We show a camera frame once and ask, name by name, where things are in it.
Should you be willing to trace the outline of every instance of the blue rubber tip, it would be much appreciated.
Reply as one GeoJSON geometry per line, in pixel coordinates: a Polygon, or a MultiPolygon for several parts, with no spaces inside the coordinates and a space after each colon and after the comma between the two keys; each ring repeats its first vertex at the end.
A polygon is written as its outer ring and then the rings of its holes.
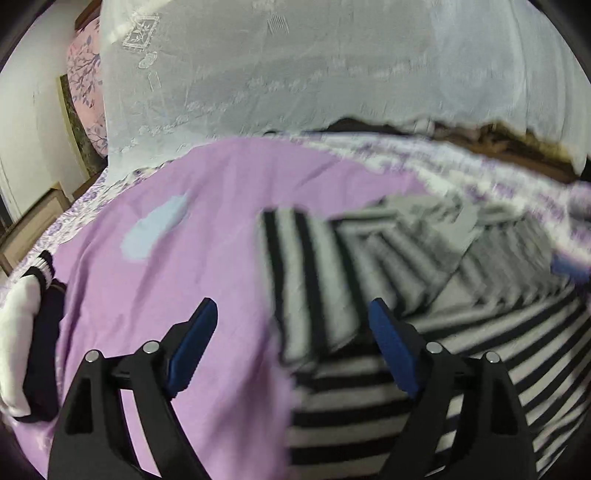
{"type": "Polygon", "coordinates": [[[171,398],[185,390],[217,326],[217,305],[210,301],[185,335],[168,365],[166,390],[171,398]]]}
{"type": "Polygon", "coordinates": [[[369,305],[369,327],[398,388],[416,398],[420,390],[415,374],[416,360],[390,322],[388,313],[375,300],[369,305]]]}

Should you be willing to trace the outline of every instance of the silver screw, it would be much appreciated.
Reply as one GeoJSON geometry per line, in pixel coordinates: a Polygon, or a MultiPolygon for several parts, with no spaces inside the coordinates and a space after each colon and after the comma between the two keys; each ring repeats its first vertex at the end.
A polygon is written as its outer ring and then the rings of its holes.
{"type": "Polygon", "coordinates": [[[160,344],[155,340],[150,340],[149,342],[145,342],[142,350],[146,353],[156,353],[160,348],[160,344]]]}
{"type": "Polygon", "coordinates": [[[88,362],[88,363],[92,363],[92,362],[96,362],[100,357],[100,354],[97,350],[91,350],[90,352],[88,352],[84,359],[88,362]]]}
{"type": "Polygon", "coordinates": [[[501,357],[496,352],[487,352],[485,358],[492,364],[497,364],[501,361],[501,357]]]}
{"type": "Polygon", "coordinates": [[[438,354],[443,352],[443,347],[440,343],[437,342],[429,342],[427,344],[427,351],[433,354],[438,354]]]}

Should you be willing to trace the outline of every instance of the light blue patch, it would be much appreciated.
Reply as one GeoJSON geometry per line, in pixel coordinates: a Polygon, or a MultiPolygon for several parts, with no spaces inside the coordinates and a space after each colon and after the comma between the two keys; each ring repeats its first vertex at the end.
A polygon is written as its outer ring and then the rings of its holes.
{"type": "Polygon", "coordinates": [[[145,260],[154,245],[171,228],[178,225],[187,213],[185,195],[175,195],[152,210],[127,232],[121,243],[123,256],[132,262],[145,260]]]}

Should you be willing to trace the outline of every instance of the pink blanket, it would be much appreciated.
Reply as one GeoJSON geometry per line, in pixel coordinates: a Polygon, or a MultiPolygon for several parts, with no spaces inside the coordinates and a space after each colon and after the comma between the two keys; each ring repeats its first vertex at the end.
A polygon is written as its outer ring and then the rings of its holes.
{"type": "MultiPolygon", "coordinates": [[[[213,480],[284,479],[290,382],[267,329],[255,218],[265,207],[292,205],[330,216],[409,193],[424,193],[411,173],[371,173],[287,141],[195,148],[120,194],[58,248],[57,278],[68,283],[56,359],[62,399],[86,351],[131,353],[211,297],[218,327],[175,411],[213,480]]],[[[141,465],[157,473],[129,396],[124,401],[141,465]]],[[[46,475],[52,425],[15,431],[46,475]]]]}
{"type": "Polygon", "coordinates": [[[107,130],[100,74],[99,19],[80,30],[68,48],[67,75],[72,101],[90,142],[107,155],[107,130]]]}

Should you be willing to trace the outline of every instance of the white wall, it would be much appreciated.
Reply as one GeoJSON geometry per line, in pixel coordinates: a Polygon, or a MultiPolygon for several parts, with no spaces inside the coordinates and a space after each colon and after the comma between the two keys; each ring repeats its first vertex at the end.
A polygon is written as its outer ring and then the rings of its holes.
{"type": "Polygon", "coordinates": [[[0,72],[0,189],[13,217],[56,182],[71,195],[87,178],[67,136],[56,78],[66,72],[74,20],[88,3],[57,0],[0,72]]]}

